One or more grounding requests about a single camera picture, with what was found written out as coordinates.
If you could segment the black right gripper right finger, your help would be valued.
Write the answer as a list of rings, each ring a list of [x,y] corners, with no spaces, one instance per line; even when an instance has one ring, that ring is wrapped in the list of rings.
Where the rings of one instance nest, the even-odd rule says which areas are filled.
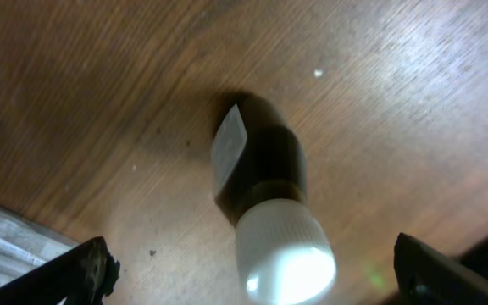
[[[488,280],[413,236],[398,235],[394,270],[411,304],[488,304]]]

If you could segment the dark bottle white cap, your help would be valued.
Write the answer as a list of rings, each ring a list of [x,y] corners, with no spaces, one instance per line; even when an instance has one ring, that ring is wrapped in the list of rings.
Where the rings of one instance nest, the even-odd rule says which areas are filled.
[[[213,137],[214,200],[234,227],[241,288],[256,304],[315,304],[336,258],[307,205],[304,151],[274,104],[234,92]]]

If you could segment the clear plastic container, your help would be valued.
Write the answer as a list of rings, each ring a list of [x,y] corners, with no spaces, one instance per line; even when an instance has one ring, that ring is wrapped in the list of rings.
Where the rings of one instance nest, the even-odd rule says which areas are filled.
[[[0,287],[78,245],[77,241],[0,208]]]

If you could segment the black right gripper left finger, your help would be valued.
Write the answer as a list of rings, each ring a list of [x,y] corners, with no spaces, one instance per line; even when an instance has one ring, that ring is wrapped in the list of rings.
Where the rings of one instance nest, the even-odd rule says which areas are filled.
[[[120,262],[94,237],[0,287],[0,304],[102,305],[114,292]]]

